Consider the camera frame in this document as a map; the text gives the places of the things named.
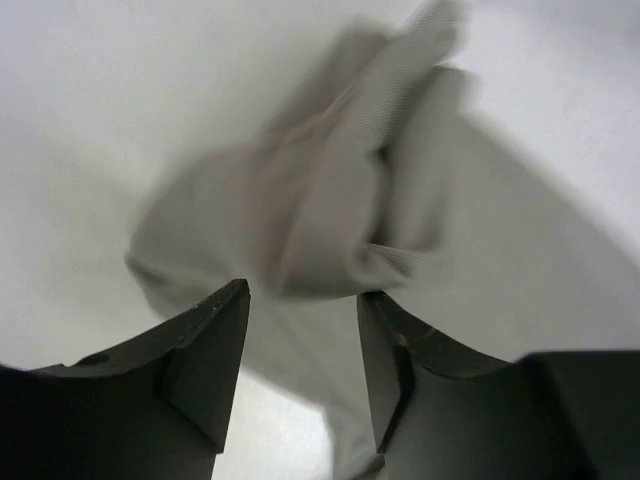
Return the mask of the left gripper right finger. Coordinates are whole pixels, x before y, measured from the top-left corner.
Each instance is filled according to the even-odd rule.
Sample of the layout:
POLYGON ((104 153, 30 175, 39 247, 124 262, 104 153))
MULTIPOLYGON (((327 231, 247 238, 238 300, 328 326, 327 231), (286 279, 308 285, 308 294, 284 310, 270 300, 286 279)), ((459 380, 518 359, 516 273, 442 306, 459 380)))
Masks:
POLYGON ((639 355, 543 352, 513 363, 357 299, 377 451, 391 479, 635 479, 639 355))

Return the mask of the grey trousers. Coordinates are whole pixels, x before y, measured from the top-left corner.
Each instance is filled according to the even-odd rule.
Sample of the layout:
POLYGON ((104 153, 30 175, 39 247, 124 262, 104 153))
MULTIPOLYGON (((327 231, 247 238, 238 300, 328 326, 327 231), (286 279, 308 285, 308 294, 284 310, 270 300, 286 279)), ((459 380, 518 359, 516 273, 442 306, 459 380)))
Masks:
POLYGON ((639 269, 461 107, 462 19, 347 31, 261 137, 161 187, 126 257, 171 318, 234 278, 253 295, 248 368, 321 407, 336 479, 384 479, 356 298, 386 291, 504 360, 639 343, 639 269))

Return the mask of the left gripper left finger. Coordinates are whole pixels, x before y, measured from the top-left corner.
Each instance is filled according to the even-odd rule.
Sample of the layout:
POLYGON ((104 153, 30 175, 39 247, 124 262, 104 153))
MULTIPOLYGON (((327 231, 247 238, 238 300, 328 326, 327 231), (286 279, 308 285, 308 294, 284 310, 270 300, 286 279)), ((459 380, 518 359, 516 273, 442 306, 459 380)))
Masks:
POLYGON ((71 366, 1 370, 5 479, 208 479, 229 428, 249 314, 234 280, 71 366))

